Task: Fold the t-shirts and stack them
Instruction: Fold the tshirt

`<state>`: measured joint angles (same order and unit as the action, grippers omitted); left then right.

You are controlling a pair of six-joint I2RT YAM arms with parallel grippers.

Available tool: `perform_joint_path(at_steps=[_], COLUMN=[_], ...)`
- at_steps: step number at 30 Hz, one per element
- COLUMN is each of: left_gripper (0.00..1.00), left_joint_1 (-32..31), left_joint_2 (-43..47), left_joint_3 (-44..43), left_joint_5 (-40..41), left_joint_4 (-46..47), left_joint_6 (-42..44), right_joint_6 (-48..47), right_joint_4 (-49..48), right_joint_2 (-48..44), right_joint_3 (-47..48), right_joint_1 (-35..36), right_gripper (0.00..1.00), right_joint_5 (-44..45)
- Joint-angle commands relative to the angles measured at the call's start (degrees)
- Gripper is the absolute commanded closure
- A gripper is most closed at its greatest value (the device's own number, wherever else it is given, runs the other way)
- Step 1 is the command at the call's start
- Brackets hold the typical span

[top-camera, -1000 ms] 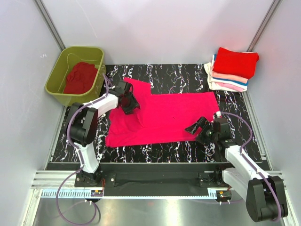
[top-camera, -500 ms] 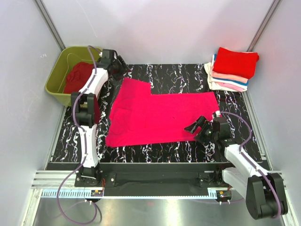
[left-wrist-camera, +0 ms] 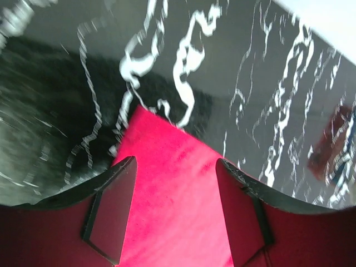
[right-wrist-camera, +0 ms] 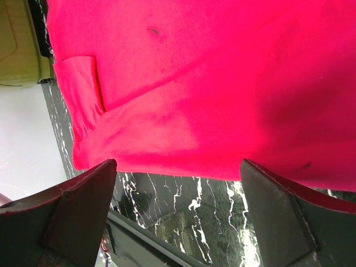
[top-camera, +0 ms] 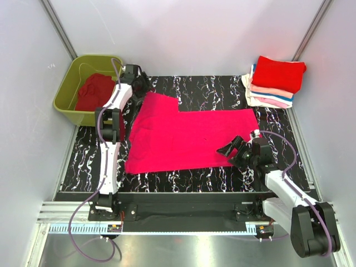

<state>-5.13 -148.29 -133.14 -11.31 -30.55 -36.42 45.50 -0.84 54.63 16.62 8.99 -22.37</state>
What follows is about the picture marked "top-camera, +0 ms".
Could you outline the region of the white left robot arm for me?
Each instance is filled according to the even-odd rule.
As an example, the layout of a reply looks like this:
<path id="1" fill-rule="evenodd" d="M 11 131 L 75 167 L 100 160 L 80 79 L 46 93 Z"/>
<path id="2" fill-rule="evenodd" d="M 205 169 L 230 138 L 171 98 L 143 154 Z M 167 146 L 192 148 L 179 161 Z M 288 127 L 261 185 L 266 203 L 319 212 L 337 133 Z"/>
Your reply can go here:
<path id="1" fill-rule="evenodd" d="M 100 179 L 92 198 L 92 214 L 116 220 L 122 212 L 117 204 L 117 158 L 126 137 L 123 110 L 130 99 L 140 103 L 150 89 L 147 74 L 139 65 L 127 64 L 117 79 L 113 93 L 103 107 L 95 110 L 95 130 L 100 147 Z"/>

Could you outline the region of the bright pink t-shirt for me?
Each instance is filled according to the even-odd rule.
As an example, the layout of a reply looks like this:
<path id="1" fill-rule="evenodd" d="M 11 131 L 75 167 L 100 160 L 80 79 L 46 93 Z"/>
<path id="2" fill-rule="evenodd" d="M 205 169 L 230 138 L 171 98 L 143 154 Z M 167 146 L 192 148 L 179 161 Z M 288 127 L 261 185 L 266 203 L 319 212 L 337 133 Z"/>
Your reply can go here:
<path id="1" fill-rule="evenodd" d="M 149 92 L 130 133 L 128 174 L 230 166 L 218 149 L 259 128 L 254 111 L 179 111 L 174 97 Z"/>

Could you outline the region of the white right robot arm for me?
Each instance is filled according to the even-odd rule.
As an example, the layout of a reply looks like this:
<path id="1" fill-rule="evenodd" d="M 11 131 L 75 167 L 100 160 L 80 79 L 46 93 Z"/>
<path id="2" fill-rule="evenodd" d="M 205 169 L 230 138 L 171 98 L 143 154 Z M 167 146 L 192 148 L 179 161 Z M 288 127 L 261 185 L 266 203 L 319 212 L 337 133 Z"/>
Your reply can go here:
<path id="1" fill-rule="evenodd" d="M 276 221 L 290 236 L 295 252 L 301 258 L 327 257 L 341 249 L 335 212 L 328 202 L 320 202 L 308 194 L 281 170 L 273 157 L 273 149 L 259 132 L 251 133 L 250 141 L 236 136 L 217 152 L 235 167 L 248 166 L 254 171 L 254 181 L 276 196 L 253 206 L 258 220 L 268 217 Z"/>

